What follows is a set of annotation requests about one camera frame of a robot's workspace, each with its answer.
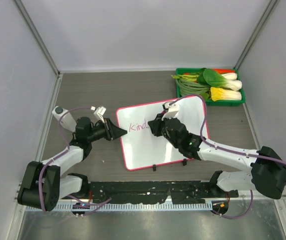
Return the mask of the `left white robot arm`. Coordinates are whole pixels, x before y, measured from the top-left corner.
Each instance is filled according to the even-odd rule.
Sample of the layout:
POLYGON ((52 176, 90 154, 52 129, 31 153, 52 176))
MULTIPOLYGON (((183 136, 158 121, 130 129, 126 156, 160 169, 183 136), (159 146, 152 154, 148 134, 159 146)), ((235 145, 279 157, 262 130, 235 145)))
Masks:
POLYGON ((108 118, 96 123, 88 117, 77 119, 73 138, 62 152, 48 160, 32 161, 27 165, 18 192, 18 204, 49 212, 64 197, 85 199, 90 191, 87 176, 78 173, 62 175, 87 158, 93 142, 100 139, 113 141, 126 134, 125 129, 114 125, 108 118))

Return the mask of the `pink framed whiteboard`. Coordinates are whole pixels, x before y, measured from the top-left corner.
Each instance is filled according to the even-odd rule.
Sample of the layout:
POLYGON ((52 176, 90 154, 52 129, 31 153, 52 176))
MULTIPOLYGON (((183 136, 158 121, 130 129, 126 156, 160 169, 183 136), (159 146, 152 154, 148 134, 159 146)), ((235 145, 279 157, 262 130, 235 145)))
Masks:
MULTIPOLYGON (((185 157, 163 136, 156 137, 148 125, 163 111, 166 100, 119 108, 118 126, 127 131, 120 138, 125 168, 129 171, 151 168, 183 161, 185 157)), ((199 97, 189 96, 177 102, 175 115, 190 133, 198 135, 204 120, 204 103, 199 97)))

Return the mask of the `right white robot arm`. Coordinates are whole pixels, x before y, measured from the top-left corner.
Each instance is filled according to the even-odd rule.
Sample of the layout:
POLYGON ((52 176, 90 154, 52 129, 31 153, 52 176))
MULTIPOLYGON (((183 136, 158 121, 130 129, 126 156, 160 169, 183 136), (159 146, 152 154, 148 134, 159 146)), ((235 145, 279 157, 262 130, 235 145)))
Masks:
POLYGON ((237 170, 214 173, 208 186, 213 197, 221 197, 228 191, 256 190, 271 199, 281 198, 286 185, 286 164, 272 148, 252 150, 217 144, 189 132, 179 119, 164 118, 161 113, 148 125, 154 136, 167 139, 185 158, 218 162, 237 170))

